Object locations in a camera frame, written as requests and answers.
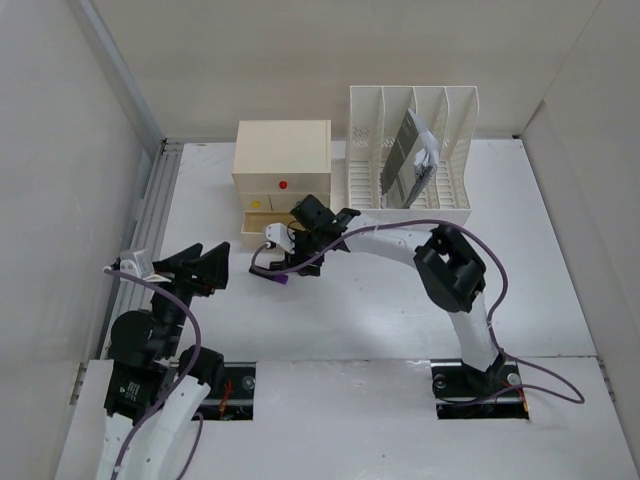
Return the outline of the grey setup guide booklet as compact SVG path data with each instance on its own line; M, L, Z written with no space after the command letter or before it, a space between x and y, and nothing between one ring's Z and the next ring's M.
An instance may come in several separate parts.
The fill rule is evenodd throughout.
M409 209L436 173L440 143L408 108L380 174L381 205Z

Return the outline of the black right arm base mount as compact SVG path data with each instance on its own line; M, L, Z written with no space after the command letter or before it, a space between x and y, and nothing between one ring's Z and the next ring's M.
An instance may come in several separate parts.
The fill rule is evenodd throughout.
M488 372L480 372L459 359L432 361L432 391L439 420L528 420L528 406L521 389L495 398L488 396L521 381L514 362L498 361Z

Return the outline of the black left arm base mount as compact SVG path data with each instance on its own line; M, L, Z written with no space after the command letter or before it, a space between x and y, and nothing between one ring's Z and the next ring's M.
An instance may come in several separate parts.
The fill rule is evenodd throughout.
M255 363L226 363L222 383L208 394L197 411L205 421L251 421L255 388Z

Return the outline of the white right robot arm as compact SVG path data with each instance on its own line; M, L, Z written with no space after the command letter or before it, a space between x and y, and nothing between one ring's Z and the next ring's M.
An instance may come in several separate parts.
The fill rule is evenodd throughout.
M488 331L484 298L486 265L455 226L415 230L411 221L393 226L354 209L333 213L313 195L298 202L291 215L302 228L294 232L289 263L330 249L376 255L416 269L428 298L452 321L465 386L484 394L498 384L499 353Z

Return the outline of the purple highlighter marker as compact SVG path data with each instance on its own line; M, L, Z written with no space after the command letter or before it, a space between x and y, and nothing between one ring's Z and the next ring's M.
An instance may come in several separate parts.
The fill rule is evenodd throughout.
M286 285L288 283L288 275L287 274L280 274L280 273L276 273L273 271L262 271L261 269L257 268L257 267L250 267L249 268L249 272L252 275L255 275L259 278L271 281L271 282L275 282L277 284L280 285Z

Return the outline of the cream drawer cabinet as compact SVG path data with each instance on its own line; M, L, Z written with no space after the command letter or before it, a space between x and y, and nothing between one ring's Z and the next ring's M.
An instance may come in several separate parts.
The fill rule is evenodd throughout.
M329 120L243 120L238 124L232 177L244 214L245 248L257 249L270 223L288 224L307 195L331 198Z

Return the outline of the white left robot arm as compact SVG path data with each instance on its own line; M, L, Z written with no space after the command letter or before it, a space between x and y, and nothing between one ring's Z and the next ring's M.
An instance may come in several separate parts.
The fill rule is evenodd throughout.
M104 273L152 291L147 309L119 315L110 330L112 362L105 401L99 479L167 479L176 449L192 421L202 422L202 401L232 383L222 354L202 345L190 309L194 297L226 288L230 245L211 250L196 243L154 261L145 249L127 250Z

